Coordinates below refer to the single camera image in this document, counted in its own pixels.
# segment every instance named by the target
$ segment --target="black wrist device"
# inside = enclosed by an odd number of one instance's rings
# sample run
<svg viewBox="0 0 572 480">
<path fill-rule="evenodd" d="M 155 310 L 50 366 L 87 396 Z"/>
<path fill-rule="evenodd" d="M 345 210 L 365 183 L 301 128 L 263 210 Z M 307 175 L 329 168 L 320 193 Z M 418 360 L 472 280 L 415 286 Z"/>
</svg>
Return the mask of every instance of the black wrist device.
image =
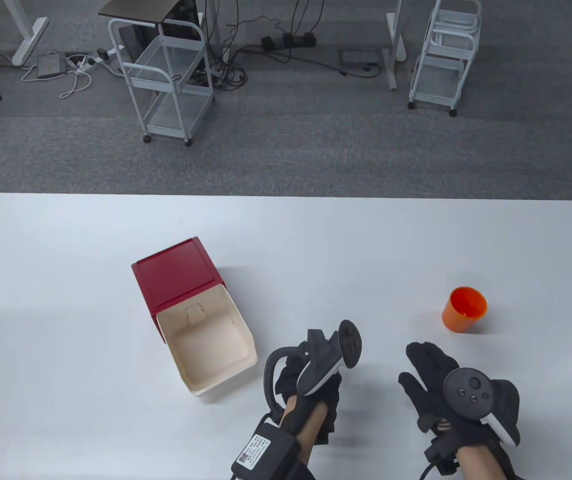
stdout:
<svg viewBox="0 0 572 480">
<path fill-rule="evenodd" d="M 284 417 L 281 428 L 260 423 L 231 470 L 241 480 L 314 480 L 297 455 L 301 432 L 313 413 L 316 400 L 297 396 L 295 408 Z"/>
</svg>

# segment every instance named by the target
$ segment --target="white desk frame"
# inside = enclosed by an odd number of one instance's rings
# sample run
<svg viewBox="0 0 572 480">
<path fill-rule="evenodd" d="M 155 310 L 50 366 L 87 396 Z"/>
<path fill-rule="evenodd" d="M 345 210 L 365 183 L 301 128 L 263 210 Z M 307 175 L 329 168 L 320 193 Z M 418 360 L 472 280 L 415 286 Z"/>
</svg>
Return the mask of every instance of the white desk frame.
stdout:
<svg viewBox="0 0 572 480">
<path fill-rule="evenodd" d="M 399 18 L 402 14 L 402 5 L 404 0 L 397 0 L 395 11 L 386 14 L 386 23 L 388 24 L 388 33 L 390 34 L 391 48 L 384 48 L 384 65 L 386 66 L 386 76 L 388 77 L 388 86 L 391 90 L 397 89 L 397 80 L 395 78 L 395 63 L 405 62 L 406 50 L 404 38 L 399 28 Z M 391 52 L 397 52 L 393 58 Z"/>
<path fill-rule="evenodd" d="M 48 18 L 40 16 L 40 18 L 35 20 L 33 25 L 30 25 L 28 16 L 26 16 L 26 12 L 19 0 L 4 0 L 4 3 L 23 37 L 19 48 L 17 48 L 17 51 L 12 56 L 12 64 L 16 67 L 20 67 L 26 62 L 28 56 L 35 48 L 35 45 L 37 45 L 39 38 L 44 33 L 44 30 L 46 30 Z"/>
</svg>

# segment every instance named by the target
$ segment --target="glove finger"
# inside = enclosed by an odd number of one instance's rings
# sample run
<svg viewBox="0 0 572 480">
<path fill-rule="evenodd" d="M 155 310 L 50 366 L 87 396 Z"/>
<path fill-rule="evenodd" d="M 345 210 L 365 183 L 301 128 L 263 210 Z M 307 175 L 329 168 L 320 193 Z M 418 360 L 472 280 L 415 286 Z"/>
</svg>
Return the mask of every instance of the glove finger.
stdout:
<svg viewBox="0 0 572 480">
<path fill-rule="evenodd" d="M 439 370 L 447 372 L 446 375 L 452 372 L 452 370 L 459 368 L 459 363 L 451 356 L 446 355 L 444 351 L 434 345 L 434 343 L 427 342 L 425 345 L 427 354 L 432 357 L 432 361 L 439 367 Z"/>
<path fill-rule="evenodd" d="M 414 375 L 408 372 L 401 373 L 399 375 L 399 383 L 404 387 L 406 395 L 410 398 L 419 416 L 430 412 L 430 398 L 428 397 L 428 393 Z"/>
<path fill-rule="evenodd" d="M 441 391 L 447 375 L 459 368 L 454 358 L 430 342 L 410 343 L 406 347 L 406 355 L 429 391 Z"/>
</svg>

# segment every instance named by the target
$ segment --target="red box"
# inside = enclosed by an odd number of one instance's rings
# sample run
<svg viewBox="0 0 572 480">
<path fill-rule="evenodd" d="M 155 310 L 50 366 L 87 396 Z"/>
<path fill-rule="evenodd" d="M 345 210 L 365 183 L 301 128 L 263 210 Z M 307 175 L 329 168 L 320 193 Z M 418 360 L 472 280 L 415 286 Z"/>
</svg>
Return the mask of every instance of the red box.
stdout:
<svg viewBox="0 0 572 480">
<path fill-rule="evenodd" d="M 193 394 L 256 364 L 252 334 L 199 238 L 152 254 L 132 270 Z"/>
</svg>

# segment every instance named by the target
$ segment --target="orange cup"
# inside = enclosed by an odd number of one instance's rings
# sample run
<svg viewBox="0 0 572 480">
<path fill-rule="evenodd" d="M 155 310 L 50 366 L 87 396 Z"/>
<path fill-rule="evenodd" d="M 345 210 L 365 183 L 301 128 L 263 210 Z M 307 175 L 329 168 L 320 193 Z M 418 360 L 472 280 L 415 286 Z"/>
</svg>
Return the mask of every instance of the orange cup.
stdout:
<svg viewBox="0 0 572 480">
<path fill-rule="evenodd" d="M 441 318 L 449 330 L 463 334 L 487 311 L 488 302 L 481 292 L 470 286 L 460 286 L 452 290 Z"/>
</svg>

